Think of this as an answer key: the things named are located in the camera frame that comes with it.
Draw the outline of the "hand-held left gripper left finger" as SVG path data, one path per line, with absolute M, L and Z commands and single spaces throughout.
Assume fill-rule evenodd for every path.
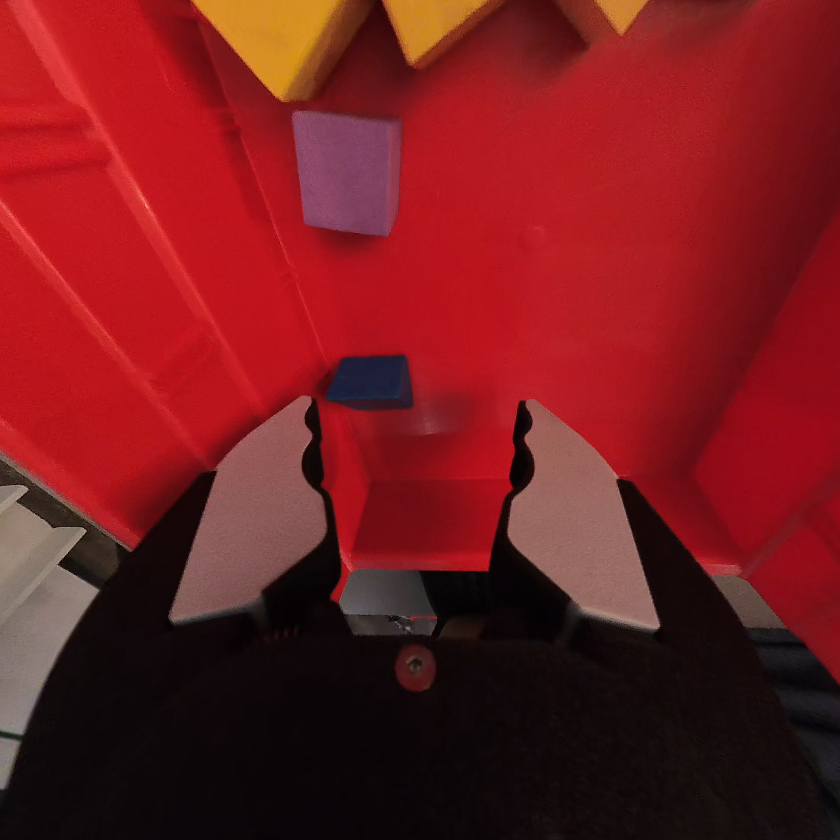
M 223 457 L 171 606 L 173 624 L 259 612 L 294 624 L 330 600 L 342 561 L 321 441 L 317 401 L 302 395 Z

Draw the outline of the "red plastic bin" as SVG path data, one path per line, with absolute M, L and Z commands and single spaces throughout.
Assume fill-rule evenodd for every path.
M 291 114 L 402 121 L 386 237 L 304 224 Z M 343 357 L 349 562 L 487 563 L 516 404 L 838 671 L 838 2 L 507 2 L 424 70 L 376 5 L 310 103 L 191 2 L 2 2 L 2 454 L 133 547 Z

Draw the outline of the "small blue wooden block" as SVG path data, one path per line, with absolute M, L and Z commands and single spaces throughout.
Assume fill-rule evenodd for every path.
M 358 411 L 412 408 L 407 357 L 397 354 L 343 358 L 329 384 L 327 400 Z

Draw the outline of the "purple wooden block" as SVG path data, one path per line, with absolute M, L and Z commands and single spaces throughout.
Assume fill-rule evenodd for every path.
M 297 110 L 291 125 L 304 224 L 388 236 L 400 199 L 402 121 Z

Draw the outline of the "yellow wooden block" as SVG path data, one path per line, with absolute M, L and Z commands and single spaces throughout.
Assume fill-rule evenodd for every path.
M 235 54 L 281 102 L 320 92 L 373 1 L 194 1 Z
M 408 66 L 423 69 L 504 4 L 503 1 L 382 1 Z

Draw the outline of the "white shelf board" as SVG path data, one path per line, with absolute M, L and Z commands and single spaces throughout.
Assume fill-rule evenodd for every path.
M 7 788 L 36 703 L 97 589 L 60 567 L 86 534 L 53 527 L 1 487 L 1 787 Z

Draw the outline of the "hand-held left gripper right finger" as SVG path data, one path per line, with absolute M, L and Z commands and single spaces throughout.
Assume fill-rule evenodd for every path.
M 538 400 L 519 403 L 511 488 L 490 555 L 490 588 L 528 634 L 575 618 L 644 634 L 659 617 L 618 478 L 602 455 Z

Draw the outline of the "yellow cube block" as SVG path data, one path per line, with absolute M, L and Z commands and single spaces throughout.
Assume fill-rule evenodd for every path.
M 623 36 L 649 1 L 554 1 L 587 46 Z

